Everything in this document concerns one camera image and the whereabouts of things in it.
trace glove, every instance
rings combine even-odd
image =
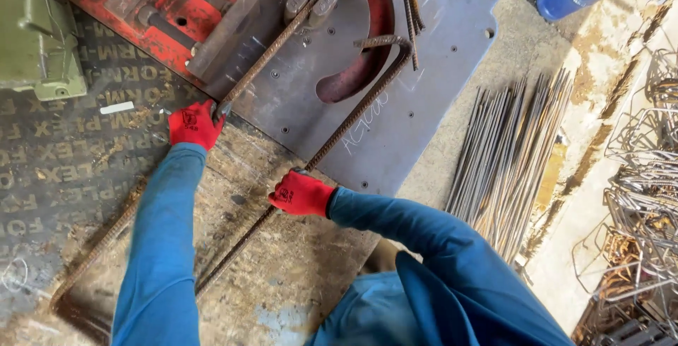
[[[195,102],[190,107],[169,115],[169,144],[190,142],[199,144],[209,151],[224,127],[225,116],[222,116],[216,124],[212,122],[212,113],[215,109],[216,103],[207,100],[203,104]]]
[[[326,217],[327,204],[334,189],[294,168],[275,186],[275,191],[268,194],[268,201],[288,214]]]

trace person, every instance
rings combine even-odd
[[[115,309],[113,345],[198,345],[193,195],[221,132],[212,101],[169,117],[172,145],[148,181]],[[359,275],[308,345],[572,345],[465,222],[404,199],[331,187],[291,170],[270,203],[399,241],[396,271]]]

